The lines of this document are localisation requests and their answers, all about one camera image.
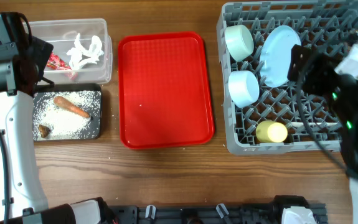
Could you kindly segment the small light blue bowl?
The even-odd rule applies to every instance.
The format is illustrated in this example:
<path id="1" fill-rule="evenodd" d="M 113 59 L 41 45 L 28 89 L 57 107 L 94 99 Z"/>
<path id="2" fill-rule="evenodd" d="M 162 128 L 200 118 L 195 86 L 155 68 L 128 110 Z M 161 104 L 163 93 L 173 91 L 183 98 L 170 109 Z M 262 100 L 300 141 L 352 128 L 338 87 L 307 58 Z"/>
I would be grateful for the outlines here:
<path id="1" fill-rule="evenodd" d="M 239 108 L 253 104 L 260 96 L 258 80 L 248 70 L 234 71 L 229 75 L 228 91 L 232 101 Z"/>

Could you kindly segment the orange carrot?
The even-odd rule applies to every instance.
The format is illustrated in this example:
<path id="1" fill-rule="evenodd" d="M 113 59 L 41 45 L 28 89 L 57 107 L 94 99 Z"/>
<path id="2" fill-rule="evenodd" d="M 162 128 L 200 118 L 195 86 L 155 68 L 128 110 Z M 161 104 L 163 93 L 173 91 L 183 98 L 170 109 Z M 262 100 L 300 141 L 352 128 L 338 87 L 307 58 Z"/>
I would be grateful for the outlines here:
<path id="1" fill-rule="evenodd" d="M 73 103 L 71 103 L 69 100 L 62 96 L 56 96 L 54 98 L 54 104 L 58 106 L 59 108 L 62 108 L 63 110 L 67 110 L 71 113 L 77 114 L 83 118 L 89 119 L 90 115 L 82 110 L 81 108 L 75 106 Z"/>

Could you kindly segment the dark brown food scrap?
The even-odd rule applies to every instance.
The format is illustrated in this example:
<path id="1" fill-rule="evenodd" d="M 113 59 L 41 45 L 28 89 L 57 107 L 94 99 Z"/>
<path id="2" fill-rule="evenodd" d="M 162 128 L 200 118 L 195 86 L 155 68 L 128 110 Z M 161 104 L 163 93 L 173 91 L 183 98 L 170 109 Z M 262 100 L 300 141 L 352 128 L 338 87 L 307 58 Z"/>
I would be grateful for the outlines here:
<path id="1" fill-rule="evenodd" d="M 51 132 L 51 130 L 48 127 L 41 124 L 38 126 L 38 130 L 40 132 L 41 138 L 46 138 Z"/>

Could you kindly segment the white tissue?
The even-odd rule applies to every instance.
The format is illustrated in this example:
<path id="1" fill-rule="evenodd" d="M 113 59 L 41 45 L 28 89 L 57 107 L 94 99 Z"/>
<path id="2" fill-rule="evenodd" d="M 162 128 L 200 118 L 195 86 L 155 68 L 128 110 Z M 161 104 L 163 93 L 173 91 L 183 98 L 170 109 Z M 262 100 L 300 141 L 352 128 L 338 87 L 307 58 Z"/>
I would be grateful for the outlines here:
<path id="1" fill-rule="evenodd" d="M 98 36 L 92 36 L 90 46 L 87 49 L 81 44 L 80 38 L 81 34 L 78 33 L 74 47 L 67 52 L 67 55 L 70 56 L 68 64 L 72 70 L 80 70 L 87 64 L 97 64 L 99 58 L 104 55 L 102 42 Z"/>

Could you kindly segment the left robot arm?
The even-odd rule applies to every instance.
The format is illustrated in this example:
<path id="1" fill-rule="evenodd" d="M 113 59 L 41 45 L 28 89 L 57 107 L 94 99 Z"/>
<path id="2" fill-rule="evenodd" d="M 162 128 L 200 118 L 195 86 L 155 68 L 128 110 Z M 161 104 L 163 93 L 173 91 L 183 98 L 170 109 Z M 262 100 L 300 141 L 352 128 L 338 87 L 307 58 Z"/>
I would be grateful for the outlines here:
<path id="1" fill-rule="evenodd" d="M 33 97 L 52 51 L 32 35 L 25 15 L 0 13 L 0 223 L 116 223 L 100 197 L 49 207 L 41 186 Z"/>

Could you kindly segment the large light blue plate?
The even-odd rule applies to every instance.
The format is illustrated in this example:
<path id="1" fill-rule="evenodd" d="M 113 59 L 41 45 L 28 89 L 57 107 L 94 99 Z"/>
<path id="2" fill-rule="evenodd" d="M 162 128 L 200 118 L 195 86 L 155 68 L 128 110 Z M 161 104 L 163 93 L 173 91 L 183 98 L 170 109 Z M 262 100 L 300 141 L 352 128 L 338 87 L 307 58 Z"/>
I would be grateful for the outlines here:
<path id="1" fill-rule="evenodd" d="M 295 45 L 301 45 L 301 40 L 289 26 L 279 26 L 269 34 L 260 55 L 263 62 L 260 75 L 266 86 L 275 88 L 288 82 L 291 49 Z"/>

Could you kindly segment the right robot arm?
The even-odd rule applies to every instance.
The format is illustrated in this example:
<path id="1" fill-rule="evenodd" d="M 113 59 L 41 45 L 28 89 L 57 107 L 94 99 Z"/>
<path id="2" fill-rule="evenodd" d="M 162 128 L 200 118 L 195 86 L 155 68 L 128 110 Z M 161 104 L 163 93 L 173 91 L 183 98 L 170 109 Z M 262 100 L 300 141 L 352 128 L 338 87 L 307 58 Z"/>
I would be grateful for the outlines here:
<path id="1" fill-rule="evenodd" d="M 288 78 L 296 82 L 297 91 L 324 97 L 344 128 L 341 142 L 344 161 L 338 165 L 349 178 L 353 222 L 358 223 L 358 44 L 352 45 L 342 61 L 295 45 Z"/>

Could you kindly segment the yellow plastic cup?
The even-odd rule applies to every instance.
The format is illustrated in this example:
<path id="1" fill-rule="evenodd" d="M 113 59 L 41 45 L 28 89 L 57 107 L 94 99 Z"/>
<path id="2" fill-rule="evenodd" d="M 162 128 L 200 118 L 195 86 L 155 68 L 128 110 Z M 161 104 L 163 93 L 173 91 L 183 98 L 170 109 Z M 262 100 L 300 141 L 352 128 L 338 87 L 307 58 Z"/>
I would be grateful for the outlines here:
<path id="1" fill-rule="evenodd" d="M 283 142 L 287 136 L 286 126 L 276 121 L 262 121 L 256 128 L 256 137 L 262 143 Z"/>

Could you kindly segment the light green bowl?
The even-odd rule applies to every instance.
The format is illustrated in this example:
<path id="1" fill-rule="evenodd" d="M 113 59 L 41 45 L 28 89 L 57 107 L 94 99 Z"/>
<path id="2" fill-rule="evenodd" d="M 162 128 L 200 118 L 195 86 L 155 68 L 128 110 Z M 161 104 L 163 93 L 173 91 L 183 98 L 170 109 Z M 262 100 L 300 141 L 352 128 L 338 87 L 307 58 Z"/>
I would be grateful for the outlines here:
<path id="1" fill-rule="evenodd" d="M 227 27 L 224 34 L 228 52 L 235 61 L 242 61 L 253 53 L 253 37 L 244 25 Z"/>

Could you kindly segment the white plastic spoon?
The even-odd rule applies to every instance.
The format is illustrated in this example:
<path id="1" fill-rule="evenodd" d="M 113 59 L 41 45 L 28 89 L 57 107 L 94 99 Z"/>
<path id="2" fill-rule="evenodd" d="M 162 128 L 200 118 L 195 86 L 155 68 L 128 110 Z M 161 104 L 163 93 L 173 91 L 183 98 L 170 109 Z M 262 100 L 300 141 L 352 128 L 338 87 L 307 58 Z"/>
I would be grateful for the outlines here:
<path id="1" fill-rule="evenodd" d="M 304 126 L 304 124 L 302 122 L 290 122 L 289 125 L 294 128 L 300 128 L 300 127 Z M 308 123 L 308 125 L 310 127 L 318 127 L 318 128 L 327 128 L 327 127 L 337 126 L 337 125 L 341 126 L 340 123 Z"/>

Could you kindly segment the red snack wrapper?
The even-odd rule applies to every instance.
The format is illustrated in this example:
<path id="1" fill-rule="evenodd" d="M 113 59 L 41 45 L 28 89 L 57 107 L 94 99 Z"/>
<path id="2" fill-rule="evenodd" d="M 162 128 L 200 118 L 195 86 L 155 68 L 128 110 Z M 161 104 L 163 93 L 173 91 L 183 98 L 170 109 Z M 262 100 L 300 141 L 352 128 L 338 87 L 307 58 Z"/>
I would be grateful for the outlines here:
<path id="1" fill-rule="evenodd" d="M 50 68 L 51 70 L 68 71 L 65 76 L 67 76 L 70 80 L 77 78 L 77 73 L 72 71 L 70 65 L 54 53 L 51 53 L 46 67 Z"/>

